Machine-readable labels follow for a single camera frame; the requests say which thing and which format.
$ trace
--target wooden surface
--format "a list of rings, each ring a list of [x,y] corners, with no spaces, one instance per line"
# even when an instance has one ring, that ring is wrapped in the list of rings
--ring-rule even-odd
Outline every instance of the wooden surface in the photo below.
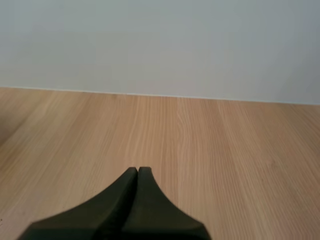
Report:
[[[0,239],[151,166],[213,239],[320,239],[320,106],[0,88]]]

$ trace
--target wood grain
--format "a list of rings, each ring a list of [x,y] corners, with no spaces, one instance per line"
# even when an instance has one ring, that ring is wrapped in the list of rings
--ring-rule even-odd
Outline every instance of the wood grain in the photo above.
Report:
[[[320,106],[0,88],[0,239],[150,166],[213,239],[320,239]]]

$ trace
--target black plastic object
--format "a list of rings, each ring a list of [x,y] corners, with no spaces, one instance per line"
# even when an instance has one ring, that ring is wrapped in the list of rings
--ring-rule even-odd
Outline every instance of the black plastic object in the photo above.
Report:
[[[150,167],[140,167],[123,239],[210,239],[205,226],[180,211],[158,187]]]
[[[19,240],[209,240],[205,226],[180,211],[150,167],[130,167],[87,202],[35,222]]]
[[[66,212],[32,223],[20,240],[118,239],[137,187],[138,172],[128,168],[107,189]]]

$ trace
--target wooden table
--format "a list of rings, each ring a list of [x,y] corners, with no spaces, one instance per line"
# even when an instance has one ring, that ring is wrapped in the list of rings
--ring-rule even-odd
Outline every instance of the wooden table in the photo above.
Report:
[[[320,106],[0,88],[0,239],[128,167],[213,239],[320,238]]]

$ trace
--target white wall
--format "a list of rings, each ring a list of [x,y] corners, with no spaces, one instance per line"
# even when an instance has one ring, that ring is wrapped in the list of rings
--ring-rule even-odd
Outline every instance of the white wall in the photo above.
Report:
[[[320,1],[0,0],[0,86],[320,104]]]

